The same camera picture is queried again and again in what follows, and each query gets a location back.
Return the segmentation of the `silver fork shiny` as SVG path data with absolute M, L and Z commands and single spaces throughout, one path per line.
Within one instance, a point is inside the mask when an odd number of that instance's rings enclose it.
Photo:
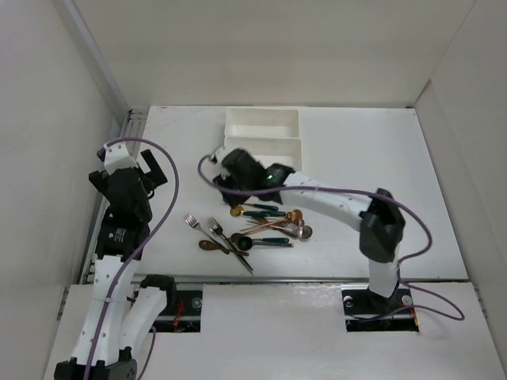
M 193 228 L 194 230 L 199 230 L 201 233 L 206 235 L 210 241 L 217 244 L 218 246 L 221 246 L 221 244 L 217 242 L 192 215 L 185 215 L 184 220 L 191 228 Z

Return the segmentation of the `copper round spoon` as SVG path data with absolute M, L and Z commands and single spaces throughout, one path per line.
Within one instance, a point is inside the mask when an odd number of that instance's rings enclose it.
M 303 213 L 300 210 L 289 211 L 286 213 L 284 218 L 282 217 L 271 217 L 274 218 L 274 221 L 268 222 L 259 222 L 256 226 L 247 227 L 242 229 L 243 233 L 254 232 L 260 230 L 266 230 L 271 227 L 283 227 L 287 224 L 294 224 L 296 226 L 300 226 L 303 220 Z

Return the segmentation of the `black round spoon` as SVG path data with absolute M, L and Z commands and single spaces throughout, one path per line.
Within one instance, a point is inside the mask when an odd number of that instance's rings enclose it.
M 237 246 L 242 250 L 252 249 L 254 246 L 292 248 L 293 243 L 288 238 L 258 238 L 240 237 Z

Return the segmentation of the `dark brown spoon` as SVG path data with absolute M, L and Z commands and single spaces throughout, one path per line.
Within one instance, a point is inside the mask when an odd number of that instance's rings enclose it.
M 198 245 L 204 251 L 216 251 L 216 250 L 218 250 L 218 251 L 220 251 L 222 253 L 225 253 L 226 255 L 230 254 L 230 250 L 229 249 L 225 248 L 221 244 L 216 243 L 214 241 L 201 240 L 201 241 L 199 241 Z

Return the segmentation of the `silver fork matte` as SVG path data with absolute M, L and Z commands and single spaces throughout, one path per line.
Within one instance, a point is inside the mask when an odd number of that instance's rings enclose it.
M 223 232 L 223 228 L 221 225 L 216 221 L 215 218 L 211 217 L 208 219 L 208 224 L 210 227 L 210 230 L 213 234 L 220 236 L 228 245 L 229 248 L 234 252 L 236 257 L 239 259 L 239 261 L 242 263 L 242 265 L 248 270 L 248 272 L 253 275 L 254 270 L 251 267 L 251 265 L 247 262 L 244 253 L 240 252 L 233 244 L 233 242 L 228 238 L 225 233 Z

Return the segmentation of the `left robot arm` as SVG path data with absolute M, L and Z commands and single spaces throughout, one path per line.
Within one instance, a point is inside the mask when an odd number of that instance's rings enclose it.
M 95 248 L 93 297 L 78 341 L 55 379 L 134 379 L 136 357 L 159 314 L 177 305 L 174 278 L 147 275 L 136 290 L 132 278 L 153 218 L 150 200 L 167 179 L 149 150 L 144 172 L 122 142 L 104 148 L 103 171 L 89 175 L 107 199 Z

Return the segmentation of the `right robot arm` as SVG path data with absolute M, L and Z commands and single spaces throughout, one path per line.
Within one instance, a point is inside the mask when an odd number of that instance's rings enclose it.
M 325 215 L 359 233 L 359 250 L 368 258 L 367 302 L 383 312 L 395 304 L 398 290 L 398 246 L 406 221 L 389 191 L 379 188 L 370 200 L 353 193 L 332 193 L 326 186 L 290 166 L 274 163 L 264 167 L 241 148 L 221 147 L 211 155 L 220 174 L 213 178 L 226 204 L 237 207 L 251 192 L 262 201 L 302 207 Z

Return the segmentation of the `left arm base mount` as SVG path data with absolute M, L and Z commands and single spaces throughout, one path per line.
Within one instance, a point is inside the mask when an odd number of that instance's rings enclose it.
M 201 311 L 203 306 L 203 291 L 196 287 L 178 288 L 172 277 L 163 275 L 149 275 L 128 298 L 133 306 L 142 288 L 155 286 L 166 291 L 167 303 L 156 317 L 153 326 L 158 333 L 199 333 Z

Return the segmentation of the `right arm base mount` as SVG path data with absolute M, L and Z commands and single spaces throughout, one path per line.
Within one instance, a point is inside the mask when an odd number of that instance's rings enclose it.
M 364 284 L 341 287 L 345 327 L 348 333 L 419 332 L 411 291 L 398 287 L 390 298 L 383 298 Z

